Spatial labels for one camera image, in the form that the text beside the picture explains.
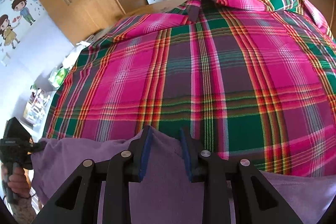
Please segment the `person's left hand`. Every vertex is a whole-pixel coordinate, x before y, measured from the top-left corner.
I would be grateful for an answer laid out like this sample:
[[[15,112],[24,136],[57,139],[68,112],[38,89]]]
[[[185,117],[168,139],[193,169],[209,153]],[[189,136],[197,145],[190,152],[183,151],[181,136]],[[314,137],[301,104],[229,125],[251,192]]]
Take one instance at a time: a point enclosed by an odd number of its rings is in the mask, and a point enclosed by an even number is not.
[[[7,180],[9,188],[13,193],[21,198],[30,198],[30,186],[25,175],[25,170],[21,167],[15,167],[12,175],[8,175],[8,170],[4,165],[1,165],[2,180]]]

